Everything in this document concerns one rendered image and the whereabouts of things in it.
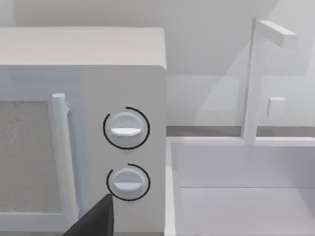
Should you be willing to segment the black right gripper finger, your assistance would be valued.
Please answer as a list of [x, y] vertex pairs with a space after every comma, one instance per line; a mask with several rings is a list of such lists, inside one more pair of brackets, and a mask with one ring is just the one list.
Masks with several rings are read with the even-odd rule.
[[106, 194], [83, 215], [63, 236], [113, 236], [114, 204], [112, 194]]

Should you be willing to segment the small white microwave knob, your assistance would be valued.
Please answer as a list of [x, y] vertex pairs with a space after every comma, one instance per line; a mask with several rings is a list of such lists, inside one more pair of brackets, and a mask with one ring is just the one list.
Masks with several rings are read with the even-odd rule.
[[134, 168], [123, 168], [111, 178], [113, 192], [120, 198], [134, 199], [143, 194], [146, 187], [144, 175]]

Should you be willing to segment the microwave door with grey window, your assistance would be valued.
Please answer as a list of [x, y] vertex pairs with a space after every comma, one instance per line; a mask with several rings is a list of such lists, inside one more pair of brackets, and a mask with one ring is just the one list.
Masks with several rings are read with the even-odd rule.
[[0, 232], [64, 232], [52, 95], [65, 94], [77, 204], [82, 87], [73, 66], [0, 67]]

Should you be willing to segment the large white microwave knob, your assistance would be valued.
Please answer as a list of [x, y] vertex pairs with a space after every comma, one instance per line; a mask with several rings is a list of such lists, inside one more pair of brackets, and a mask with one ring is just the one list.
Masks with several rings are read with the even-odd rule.
[[110, 116], [106, 131], [118, 146], [133, 147], [141, 142], [144, 123], [139, 115], [132, 112], [120, 112]]

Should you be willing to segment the pale microwave oven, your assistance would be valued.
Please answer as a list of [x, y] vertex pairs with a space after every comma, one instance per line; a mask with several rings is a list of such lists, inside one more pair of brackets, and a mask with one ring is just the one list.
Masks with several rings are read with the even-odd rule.
[[[106, 194], [112, 194], [113, 236], [165, 236], [164, 30], [0, 27], [1, 66], [73, 66], [80, 70], [78, 220]], [[136, 146], [118, 146], [107, 134], [110, 116], [120, 112], [142, 118], [144, 132]], [[144, 175], [146, 187], [139, 197], [124, 199], [113, 192], [111, 178], [123, 168], [134, 168]], [[63, 236], [66, 231], [0, 232], [0, 236]]]

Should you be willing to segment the white sink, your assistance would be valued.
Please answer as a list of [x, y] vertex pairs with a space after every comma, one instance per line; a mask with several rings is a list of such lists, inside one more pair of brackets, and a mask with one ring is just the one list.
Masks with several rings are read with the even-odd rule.
[[168, 137], [165, 236], [315, 236], [315, 138]]

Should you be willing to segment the tall white tap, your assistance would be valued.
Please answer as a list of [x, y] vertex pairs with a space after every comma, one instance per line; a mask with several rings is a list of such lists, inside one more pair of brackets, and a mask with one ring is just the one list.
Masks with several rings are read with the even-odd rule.
[[241, 130], [242, 139], [247, 146], [253, 145], [256, 140], [267, 41], [282, 49], [294, 49], [297, 46], [298, 34], [267, 19], [254, 18], [252, 20], [246, 74], [244, 119]]

